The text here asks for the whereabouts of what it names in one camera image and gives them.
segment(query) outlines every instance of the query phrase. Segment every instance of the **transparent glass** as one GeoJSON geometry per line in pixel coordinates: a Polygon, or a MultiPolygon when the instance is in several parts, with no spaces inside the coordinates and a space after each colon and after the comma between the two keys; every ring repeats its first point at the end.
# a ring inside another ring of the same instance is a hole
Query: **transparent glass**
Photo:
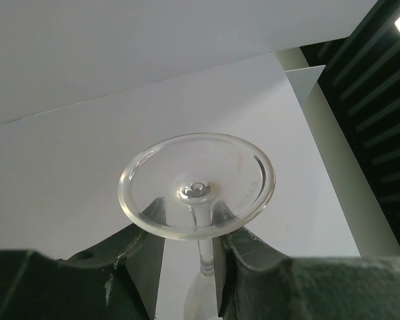
{"type": "Polygon", "coordinates": [[[216,314],[204,318],[206,309],[216,309],[216,301],[213,306],[209,298],[216,297],[210,292],[215,287],[211,238],[256,217],[274,187],[275,174],[266,154],[246,140],[220,133],[162,141],[136,156],[124,170],[119,201],[132,222],[160,237],[198,240],[201,274],[185,302],[185,319],[218,319],[216,314]],[[157,198],[164,201],[164,216],[145,214],[157,198]],[[217,209],[219,204],[225,204],[226,214],[217,209]],[[209,303],[200,308],[199,301],[209,303]]]}

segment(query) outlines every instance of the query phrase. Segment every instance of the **black slatted panel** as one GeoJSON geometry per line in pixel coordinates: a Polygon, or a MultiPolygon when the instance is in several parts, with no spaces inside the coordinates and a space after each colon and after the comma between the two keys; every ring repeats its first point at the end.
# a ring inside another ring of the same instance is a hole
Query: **black slatted panel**
{"type": "Polygon", "coordinates": [[[400,244],[400,0],[380,0],[353,34],[302,48],[400,244]]]}

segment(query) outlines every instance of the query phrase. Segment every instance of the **white backdrop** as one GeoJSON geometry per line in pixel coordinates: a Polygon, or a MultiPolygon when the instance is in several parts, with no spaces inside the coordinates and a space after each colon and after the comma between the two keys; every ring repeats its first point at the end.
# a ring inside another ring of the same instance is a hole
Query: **white backdrop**
{"type": "Polygon", "coordinates": [[[347,37],[376,0],[0,0],[0,123],[347,37]]]}
{"type": "MultiPolygon", "coordinates": [[[[117,183],[128,162],[198,131],[237,135],[271,158],[277,187],[252,232],[288,255],[359,254],[274,54],[0,125],[0,248],[68,258],[120,230],[129,221],[117,183]]],[[[181,315],[196,250],[195,242],[166,242],[158,319],[181,315]]]]}

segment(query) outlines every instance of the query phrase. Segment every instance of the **upside-down wine glass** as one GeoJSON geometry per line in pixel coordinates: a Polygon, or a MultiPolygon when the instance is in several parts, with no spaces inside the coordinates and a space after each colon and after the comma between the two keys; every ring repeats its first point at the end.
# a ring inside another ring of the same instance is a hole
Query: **upside-down wine glass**
{"type": "Polygon", "coordinates": [[[275,174],[269,158],[246,140],[194,133],[162,141],[139,154],[119,181],[119,202],[140,228],[160,237],[197,240],[200,272],[187,294],[184,320],[217,316],[212,238],[256,217],[271,199],[275,174]],[[154,200],[164,216],[144,214],[154,200]],[[219,216],[216,204],[231,212],[219,216]]]}

